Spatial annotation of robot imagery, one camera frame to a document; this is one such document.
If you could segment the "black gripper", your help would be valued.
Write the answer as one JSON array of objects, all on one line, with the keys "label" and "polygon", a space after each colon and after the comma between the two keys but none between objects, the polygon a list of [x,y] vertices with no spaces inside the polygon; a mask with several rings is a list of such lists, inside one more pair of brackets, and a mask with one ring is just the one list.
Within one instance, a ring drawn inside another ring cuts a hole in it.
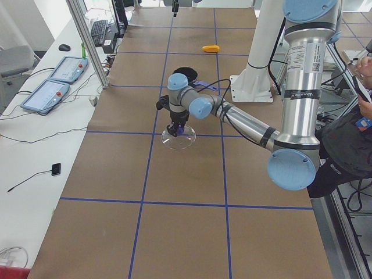
[{"label": "black gripper", "polygon": [[177,130],[178,133],[184,133],[185,124],[189,120],[189,111],[174,112],[171,110],[170,118],[172,123],[167,126],[167,132],[173,137],[177,137]]}]

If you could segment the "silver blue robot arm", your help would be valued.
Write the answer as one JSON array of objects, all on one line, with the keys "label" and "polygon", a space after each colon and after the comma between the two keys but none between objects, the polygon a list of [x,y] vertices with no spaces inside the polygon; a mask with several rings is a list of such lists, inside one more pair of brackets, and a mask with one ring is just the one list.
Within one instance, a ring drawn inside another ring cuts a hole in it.
[{"label": "silver blue robot arm", "polygon": [[[189,117],[213,115],[270,151],[267,172],[277,186],[291,191],[309,186],[319,168],[320,143],[314,132],[326,46],[336,38],[341,16],[341,1],[263,1],[246,68],[230,77],[231,101],[192,88],[184,74],[172,74],[168,94],[157,103],[171,118],[162,142],[170,149],[190,146],[196,135],[187,125]],[[276,129],[237,103],[267,106],[273,101],[270,65],[280,38],[288,43],[288,52],[281,69],[285,87],[278,97],[281,128]]]}]

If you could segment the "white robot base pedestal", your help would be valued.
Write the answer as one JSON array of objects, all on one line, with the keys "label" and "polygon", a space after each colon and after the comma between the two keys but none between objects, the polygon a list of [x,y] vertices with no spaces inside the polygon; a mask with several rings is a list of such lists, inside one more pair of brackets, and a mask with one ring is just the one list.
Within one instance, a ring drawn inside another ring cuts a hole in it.
[{"label": "white robot base pedestal", "polygon": [[246,68],[231,76],[233,102],[271,103],[269,64],[282,34],[285,16],[283,1],[263,1],[253,36]]}]

